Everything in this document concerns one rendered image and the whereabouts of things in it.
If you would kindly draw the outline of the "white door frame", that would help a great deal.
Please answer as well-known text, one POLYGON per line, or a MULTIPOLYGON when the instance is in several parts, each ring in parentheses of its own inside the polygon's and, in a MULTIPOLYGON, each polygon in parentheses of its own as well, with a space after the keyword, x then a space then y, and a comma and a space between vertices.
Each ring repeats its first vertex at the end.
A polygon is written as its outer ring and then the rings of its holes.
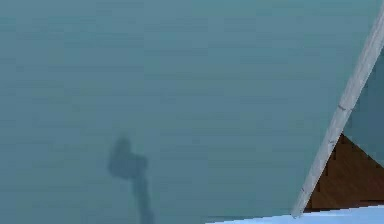
POLYGON ((317 151, 308 175, 301 187, 297 201, 295 202, 291 216, 298 218, 310 200, 318 180, 323 173, 326 164, 332 154, 335 145, 361 95, 374 65, 384 47, 384 0, 375 22, 366 38, 364 47, 359 55, 352 76, 349 78, 345 90, 340 98, 332 120, 326 130, 322 143, 317 151))

